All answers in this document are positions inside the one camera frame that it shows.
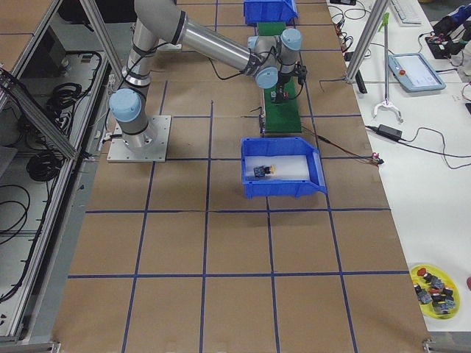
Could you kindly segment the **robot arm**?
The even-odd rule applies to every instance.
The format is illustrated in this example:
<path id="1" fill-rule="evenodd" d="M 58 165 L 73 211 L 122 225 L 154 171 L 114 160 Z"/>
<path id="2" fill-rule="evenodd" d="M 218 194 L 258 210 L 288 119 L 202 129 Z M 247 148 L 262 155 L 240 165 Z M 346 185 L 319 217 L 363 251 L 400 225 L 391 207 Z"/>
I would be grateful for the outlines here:
<path id="1" fill-rule="evenodd" d="M 192 21 L 173 1 L 136 1 L 137 22 L 132 49 L 117 91 L 109 100 L 109 108 L 129 149 L 143 149 L 154 144 L 157 131 L 145 113 L 150 85 L 150 63 L 159 41 L 182 44 L 231 66 L 240 74 L 254 77 L 263 89 L 275 89 L 277 103 L 289 100 L 284 86 L 296 77 L 304 85 L 306 67 L 298 60 L 302 35 L 294 28 L 284 29 L 273 36 L 252 36 L 247 45 L 231 40 Z"/>

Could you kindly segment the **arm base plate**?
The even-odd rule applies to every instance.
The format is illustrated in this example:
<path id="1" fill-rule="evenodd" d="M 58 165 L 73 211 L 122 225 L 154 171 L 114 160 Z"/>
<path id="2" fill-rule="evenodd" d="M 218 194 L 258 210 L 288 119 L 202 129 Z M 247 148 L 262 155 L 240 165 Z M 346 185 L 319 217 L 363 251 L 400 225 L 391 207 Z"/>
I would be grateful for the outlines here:
<path id="1" fill-rule="evenodd" d="M 121 124 L 116 123 L 115 133 L 107 154 L 111 163 L 165 162 L 171 130 L 170 115 L 150 115 L 148 126 L 139 135 L 122 132 Z"/>

